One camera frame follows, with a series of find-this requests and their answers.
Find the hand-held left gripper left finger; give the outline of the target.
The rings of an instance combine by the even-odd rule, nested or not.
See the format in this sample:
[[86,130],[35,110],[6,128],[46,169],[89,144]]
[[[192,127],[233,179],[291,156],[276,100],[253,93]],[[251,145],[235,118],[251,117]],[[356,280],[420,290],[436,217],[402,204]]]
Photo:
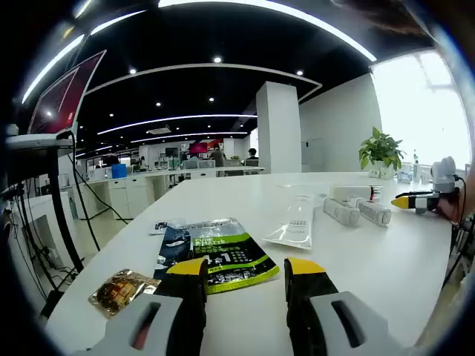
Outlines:
[[206,326],[205,258],[173,265],[159,280],[105,284],[105,336],[75,355],[199,355]]

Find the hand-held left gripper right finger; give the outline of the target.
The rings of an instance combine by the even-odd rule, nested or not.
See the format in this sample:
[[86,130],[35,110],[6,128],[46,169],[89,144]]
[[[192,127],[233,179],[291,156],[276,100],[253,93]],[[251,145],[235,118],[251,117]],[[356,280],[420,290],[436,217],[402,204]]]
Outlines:
[[284,260],[286,324],[295,355],[401,355],[387,321],[348,291],[339,291],[319,264]]

